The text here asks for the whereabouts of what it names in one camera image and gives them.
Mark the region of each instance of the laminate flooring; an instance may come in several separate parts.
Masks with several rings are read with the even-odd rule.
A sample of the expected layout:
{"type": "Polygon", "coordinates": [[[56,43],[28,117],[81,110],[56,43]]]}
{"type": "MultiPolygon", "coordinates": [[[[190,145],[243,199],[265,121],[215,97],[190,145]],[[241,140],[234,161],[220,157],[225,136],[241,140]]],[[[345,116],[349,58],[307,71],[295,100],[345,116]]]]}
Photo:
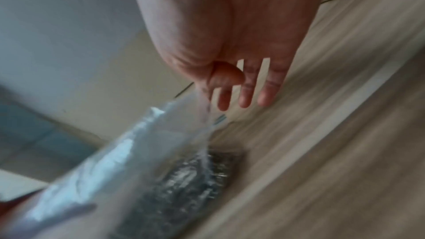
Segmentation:
{"type": "Polygon", "coordinates": [[[424,14],[425,0],[322,4],[271,108],[238,108],[234,89],[212,145],[246,163],[182,237],[423,238],[424,14]]]}

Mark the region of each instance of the plastic bag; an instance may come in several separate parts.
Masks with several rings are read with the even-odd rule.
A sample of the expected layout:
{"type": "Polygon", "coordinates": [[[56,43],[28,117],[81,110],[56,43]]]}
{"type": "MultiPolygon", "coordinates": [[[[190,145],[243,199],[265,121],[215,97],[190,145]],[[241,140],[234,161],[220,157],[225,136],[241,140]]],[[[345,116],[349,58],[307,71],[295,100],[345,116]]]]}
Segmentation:
{"type": "Polygon", "coordinates": [[[205,213],[242,157],[208,150],[216,116],[196,94],[152,108],[15,211],[0,239],[174,237],[205,213]]]}

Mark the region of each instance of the hand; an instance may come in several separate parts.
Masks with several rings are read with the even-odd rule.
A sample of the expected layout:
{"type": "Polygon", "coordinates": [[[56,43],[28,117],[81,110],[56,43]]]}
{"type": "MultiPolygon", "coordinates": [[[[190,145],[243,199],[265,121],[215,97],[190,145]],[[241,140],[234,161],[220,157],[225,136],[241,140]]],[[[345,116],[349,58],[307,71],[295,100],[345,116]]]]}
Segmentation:
{"type": "Polygon", "coordinates": [[[281,88],[321,0],[138,0],[161,57],[227,110],[233,85],[239,104],[251,104],[261,63],[270,58],[258,104],[281,88]],[[244,60],[243,72],[235,67],[244,60]]]}

